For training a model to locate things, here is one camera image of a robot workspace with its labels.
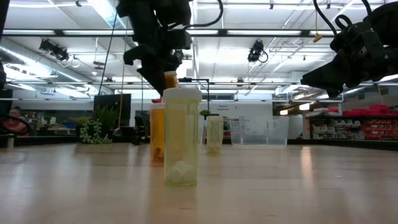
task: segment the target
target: cable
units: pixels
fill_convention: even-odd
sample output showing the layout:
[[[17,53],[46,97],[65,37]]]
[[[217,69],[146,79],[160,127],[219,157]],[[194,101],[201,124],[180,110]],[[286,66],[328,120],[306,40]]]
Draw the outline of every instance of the cable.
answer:
[[[143,114],[144,110],[144,77],[141,76],[141,115]]]
[[[223,17],[223,14],[224,14],[224,5],[221,0],[217,0],[217,1],[218,1],[218,5],[220,6],[220,14],[218,15],[217,19],[215,19],[213,22],[209,22],[206,24],[189,24],[189,25],[186,25],[183,28],[183,30],[189,29],[191,27],[209,27],[209,26],[216,24],[218,21],[220,21],[220,19]]]
[[[113,39],[114,27],[116,25],[116,19],[118,19],[118,14],[117,13],[114,16],[111,40],[109,41],[109,47],[108,47],[108,50],[106,51],[105,65],[104,65],[104,70],[102,71],[101,84],[99,84],[98,96],[101,94],[101,88],[102,88],[102,84],[104,82],[104,76],[105,76],[105,70],[106,70],[106,62],[108,61],[109,52],[110,52],[111,46],[112,46],[112,39]]]
[[[129,19],[127,19],[126,22],[126,27],[129,26]],[[126,52],[127,50],[127,42],[124,42],[124,51]],[[118,124],[118,128],[120,128],[120,122],[121,122],[121,117],[122,117],[122,108],[123,108],[123,88],[124,88],[124,69],[126,67],[126,64],[123,64],[123,70],[122,70],[122,89],[121,89],[121,93],[120,93],[120,108],[119,108],[119,124]]]
[[[381,104],[384,104],[383,97],[382,97],[382,95],[381,95],[380,86],[379,86],[379,85],[377,85],[377,88],[379,89],[379,96],[380,96],[380,101],[381,101]]]
[[[345,26],[342,22],[340,22],[340,19],[344,20],[346,22],[347,26],[353,25],[353,23],[351,22],[351,19],[349,19],[348,16],[338,15],[335,19],[335,23],[342,30],[346,29],[347,26]]]
[[[267,59],[265,61],[262,61],[262,60],[259,59],[259,62],[266,63],[268,61],[268,59],[269,59],[268,54],[264,50],[262,51],[262,53],[263,53],[263,55],[265,54],[267,56]]]
[[[321,11],[321,9],[318,6],[317,0],[313,0],[313,5],[315,6],[315,10],[319,13],[319,16],[322,17],[322,19],[328,24],[330,27],[331,31],[333,31],[334,35],[337,35],[336,28],[331,24],[331,22],[328,20],[328,18],[324,15],[324,13]]]
[[[366,12],[368,12],[368,15],[370,15],[370,13],[372,13],[372,8],[368,0],[362,0],[362,3],[365,5]]]

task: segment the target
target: fluorescent light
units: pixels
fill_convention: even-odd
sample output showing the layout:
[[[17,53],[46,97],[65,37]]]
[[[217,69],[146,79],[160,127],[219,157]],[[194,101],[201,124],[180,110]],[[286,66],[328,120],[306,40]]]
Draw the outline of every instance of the fluorescent light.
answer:
[[[306,103],[306,104],[304,104],[304,105],[300,105],[300,106],[299,106],[299,109],[302,110],[302,111],[310,110],[310,104],[309,104],[309,103]]]
[[[80,98],[86,98],[87,97],[87,95],[84,94],[84,93],[80,93],[80,92],[75,91],[75,90],[69,90],[69,89],[66,89],[66,88],[56,88],[55,91],[57,93],[61,93],[61,94],[64,94],[64,95],[67,95],[67,96],[72,96],[72,97],[80,97]]]
[[[25,85],[25,84],[18,84],[18,85],[8,84],[8,85],[13,86],[13,87],[17,87],[17,88],[21,88],[21,89],[24,89],[24,90],[35,91],[35,88],[33,88],[31,86],[28,86],[28,85]]]
[[[115,8],[108,0],[87,0],[88,3],[98,12],[103,18],[110,18],[115,16]]]
[[[356,91],[359,91],[359,90],[362,90],[362,88],[355,88],[355,89],[349,90],[347,92],[344,92],[343,94],[355,93]]]
[[[229,30],[229,35],[300,35],[299,30]]]
[[[387,77],[382,78],[379,82],[385,82],[385,81],[393,80],[396,78],[398,78],[398,74],[397,75],[389,75]]]
[[[111,35],[112,30],[64,30],[65,35]],[[127,35],[133,35],[132,30],[127,31]],[[126,35],[126,30],[114,30],[113,35]]]
[[[299,99],[304,98],[304,97],[305,97],[305,94],[300,94],[300,95],[295,96],[294,99],[295,100],[299,100]]]
[[[317,34],[316,31],[310,31],[310,35],[315,36]],[[331,30],[320,30],[318,31],[319,35],[334,35],[333,31]]]
[[[297,89],[298,87],[300,87],[299,85],[290,85],[289,87],[287,87],[282,94],[286,94],[286,93],[290,93],[291,91]]]
[[[3,31],[5,35],[55,35],[54,30],[10,30]]]
[[[329,95],[327,94],[323,94],[317,97],[317,99],[327,99],[327,98],[329,98]]]
[[[80,3],[82,6],[88,6],[87,3]],[[10,3],[9,7],[21,7],[21,8],[33,8],[43,9],[51,7],[76,7],[76,3],[64,3],[64,4],[13,4]]]
[[[279,112],[279,114],[280,115],[287,115],[289,112],[287,111],[287,110],[283,110],[283,111],[280,111]]]
[[[187,30],[191,35],[217,35],[218,30]]]

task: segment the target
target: desk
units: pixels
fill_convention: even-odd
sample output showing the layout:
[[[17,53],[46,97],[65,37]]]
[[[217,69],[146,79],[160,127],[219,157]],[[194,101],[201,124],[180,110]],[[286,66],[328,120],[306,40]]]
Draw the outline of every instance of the desk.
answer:
[[[146,146],[16,148],[0,154],[1,223],[397,223],[396,152],[223,146],[198,170],[197,187],[166,187]]]

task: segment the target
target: lamp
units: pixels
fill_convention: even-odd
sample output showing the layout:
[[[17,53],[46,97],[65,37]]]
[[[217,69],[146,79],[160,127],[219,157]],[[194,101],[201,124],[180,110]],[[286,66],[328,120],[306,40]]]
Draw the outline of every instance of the lamp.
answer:
[[[287,110],[282,110],[279,112],[280,115],[287,115],[289,112]]]
[[[302,111],[310,110],[310,104],[309,104],[309,103],[306,103],[306,104],[304,104],[304,105],[300,105],[300,106],[299,106],[299,109],[302,110]]]

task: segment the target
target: ceiling beam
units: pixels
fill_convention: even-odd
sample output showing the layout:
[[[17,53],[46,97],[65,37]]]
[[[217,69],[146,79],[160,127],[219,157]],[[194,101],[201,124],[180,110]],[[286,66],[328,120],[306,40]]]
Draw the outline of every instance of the ceiling beam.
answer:
[[[191,37],[314,37],[315,30],[309,29],[195,29],[187,30]],[[330,30],[319,30],[324,38],[334,37]],[[133,30],[127,30],[134,36]],[[125,37],[126,30],[111,29],[4,29],[5,37]]]

